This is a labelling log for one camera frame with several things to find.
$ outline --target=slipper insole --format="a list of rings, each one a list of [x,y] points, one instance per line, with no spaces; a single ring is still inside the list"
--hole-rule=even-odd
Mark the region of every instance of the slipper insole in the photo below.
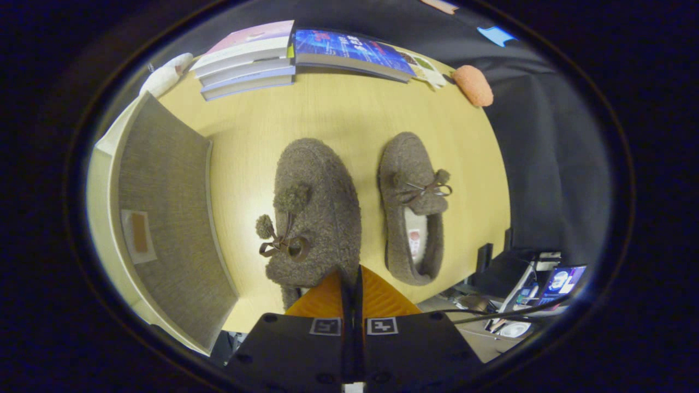
[[[422,259],[427,246],[427,216],[416,215],[410,208],[405,208],[405,233],[408,234],[408,245],[412,255],[412,263],[420,272]]]

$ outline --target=blue book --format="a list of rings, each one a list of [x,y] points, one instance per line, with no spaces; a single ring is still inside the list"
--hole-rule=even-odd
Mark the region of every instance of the blue book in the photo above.
[[[296,65],[330,66],[407,82],[415,73],[403,57],[383,43],[351,34],[296,30]]]
[[[296,74],[295,66],[252,73],[204,87],[201,89],[201,95],[206,101],[209,101],[249,90],[290,85],[294,82],[294,74]]]

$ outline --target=moccasin slipper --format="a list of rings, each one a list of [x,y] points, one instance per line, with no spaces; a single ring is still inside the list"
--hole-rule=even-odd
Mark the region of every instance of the moccasin slipper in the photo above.
[[[284,308],[339,269],[354,287],[359,270],[361,215],[352,178],[332,149],[304,138],[284,149],[277,164],[274,211],[257,220],[257,234],[270,239],[267,277],[282,286]]]
[[[439,274],[444,254],[442,213],[449,173],[435,172],[427,150],[411,132],[391,140],[379,167],[379,183],[386,214],[386,267],[393,277],[411,285],[425,285]]]

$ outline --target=blue sticky note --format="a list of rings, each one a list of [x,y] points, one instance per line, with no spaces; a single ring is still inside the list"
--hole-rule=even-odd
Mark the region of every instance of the blue sticky note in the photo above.
[[[515,37],[511,36],[506,31],[502,30],[500,27],[491,27],[490,29],[477,28],[478,32],[483,34],[485,38],[493,41],[496,45],[505,47],[505,41],[516,40]]]

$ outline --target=paper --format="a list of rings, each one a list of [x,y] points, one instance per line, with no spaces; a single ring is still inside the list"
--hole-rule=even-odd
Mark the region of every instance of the paper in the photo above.
[[[435,90],[440,89],[447,84],[447,81],[444,79],[442,74],[437,71],[437,68],[434,67],[429,60],[420,56],[410,55],[405,52],[398,51],[398,53],[405,61],[408,62],[410,68],[415,72],[415,76],[413,78],[429,83]]]
[[[129,256],[134,264],[142,264],[157,259],[153,241],[150,238],[148,213],[145,211],[122,210],[122,227]]]

